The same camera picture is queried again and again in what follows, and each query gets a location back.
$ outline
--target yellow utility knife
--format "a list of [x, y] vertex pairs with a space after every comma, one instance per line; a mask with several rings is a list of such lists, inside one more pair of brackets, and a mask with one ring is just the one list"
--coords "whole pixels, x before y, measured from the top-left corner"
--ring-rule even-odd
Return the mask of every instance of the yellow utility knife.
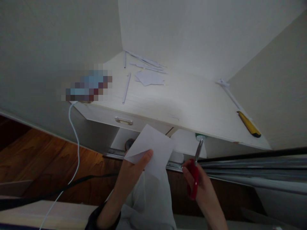
[[237, 111], [237, 114], [239, 115], [239, 117], [247, 127], [250, 134], [252, 134], [254, 137], [257, 138], [261, 137], [261, 133], [255, 128], [255, 126], [250, 122], [249, 119], [247, 119], [247, 117], [241, 111]]

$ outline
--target white pants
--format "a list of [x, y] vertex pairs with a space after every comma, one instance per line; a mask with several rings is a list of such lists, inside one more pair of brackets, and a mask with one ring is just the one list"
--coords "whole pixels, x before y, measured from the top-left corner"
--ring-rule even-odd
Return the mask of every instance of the white pants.
[[142, 172], [122, 207], [116, 229], [177, 229], [166, 170], [161, 180]]

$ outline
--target white charging cable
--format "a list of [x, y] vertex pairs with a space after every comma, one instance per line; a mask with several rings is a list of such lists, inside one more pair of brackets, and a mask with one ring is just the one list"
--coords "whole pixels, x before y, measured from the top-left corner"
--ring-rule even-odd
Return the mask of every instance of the white charging cable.
[[[76, 139], [77, 139], [77, 143], [78, 143], [78, 165], [77, 165], [77, 169], [76, 169], [76, 171], [75, 171], [75, 174], [74, 174], [73, 178], [71, 179], [71, 181], [70, 181], [68, 184], [70, 184], [70, 183], [73, 181], [73, 179], [74, 179], [74, 177], [75, 177], [75, 175], [77, 174], [77, 171], [78, 171], [78, 169], [79, 169], [79, 165], [80, 165], [80, 154], [79, 154], [80, 143], [79, 143], [78, 135], [77, 135], [77, 133], [76, 133], [76, 130], [75, 130], [74, 125], [73, 125], [73, 123], [72, 123], [72, 121], [71, 121], [71, 118], [70, 118], [70, 111], [71, 111], [71, 108], [72, 108], [77, 102], [78, 102], [78, 101], [73, 102], [73, 103], [70, 105], [69, 110], [68, 110], [69, 122], [70, 122], [71, 126], [73, 127], [73, 130], [74, 130], [74, 133], [75, 133], [75, 136], [76, 136]], [[45, 221], [46, 221], [46, 219], [47, 219], [47, 217], [48, 217], [48, 215], [49, 215], [51, 209], [53, 208], [53, 206], [55, 205], [55, 203], [56, 203], [57, 200], [60, 198], [60, 196], [62, 195], [63, 192], [64, 192], [64, 191], [62, 191], [62, 192], [60, 193], [60, 195], [56, 198], [56, 200], [55, 200], [55, 201], [53, 202], [53, 204], [51, 205], [51, 207], [50, 207], [49, 211], [47, 212], [47, 214], [46, 214], [46, 216], [45, 216], [45, 218], [44, 218], [44, 220], [43, 220], [43, 222], [42, 222], [42, 224], [41, 224], [39, 230], [42, 229], [42, 227], [43, 227], [43, 225], [44, 225], [44, 223], [45, 223]]]

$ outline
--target black sleeve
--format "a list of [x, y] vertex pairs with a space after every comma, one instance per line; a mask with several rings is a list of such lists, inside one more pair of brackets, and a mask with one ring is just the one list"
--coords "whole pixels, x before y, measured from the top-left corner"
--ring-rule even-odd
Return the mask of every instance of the black sleeve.
[[[105, 204], [106, 203], [103, 203], [102, 205], [100, 205], [98, 208], [96, 208], [92, 212], [92, 214], [90, 215], [89, 220], [87, 222], [87, 225], [85, 227], [85, 230], [100, 230], [99, 228], [97, 228], [96, 221], [97, 221], [97, 218], [98, 218], [99, 214], [101, 213], [103, 207], [105, 206]], [[121, 212], [119, 213], [118, 218], [115, 221], [115, 223], [106, 230], [115, 230], [117, 225], [118, 225], [120, 218], [121, 218]]]

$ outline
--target black cable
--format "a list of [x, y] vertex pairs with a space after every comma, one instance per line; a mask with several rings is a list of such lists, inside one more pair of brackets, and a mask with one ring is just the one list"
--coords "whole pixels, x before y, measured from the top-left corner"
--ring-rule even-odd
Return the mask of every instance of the black cable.
[[88, 175], [82, 178], [79, 178], [73, 182], [71, 182], [70, 184], [68, 184], [67, 186], [65, 186], [64, 188], [58, 189], [56, 191], [53, 191], [51, 193], [48, 193], [46, 195], [41, 195], [38, 197], [33, 197], [33, 198], [20, 198], [20, 199], [0, 199], [0, 211], [4, 211], [4, 210], [8, 210], [8, 209], [12, 209], [12, 208], [17, 208], [17, 207], [21, 207], [27, 204], [31, 204], [40, 200], [46, 200], [49, 197], [52, 197], [54, 195], [56, 195], [57, 193], [60, 193], [62, 191], [65, 191], [77, 184], [80, 184], [83, 181], [92, 179], [92, 178], [105, 178], [105, 177], [111, 177], [111, 176], [117, 176], [118, 173], [113, 173], [113, 174], [106, 174], [106, 175], [102, 175], [102, 176], [94, 176], [94, 175]]

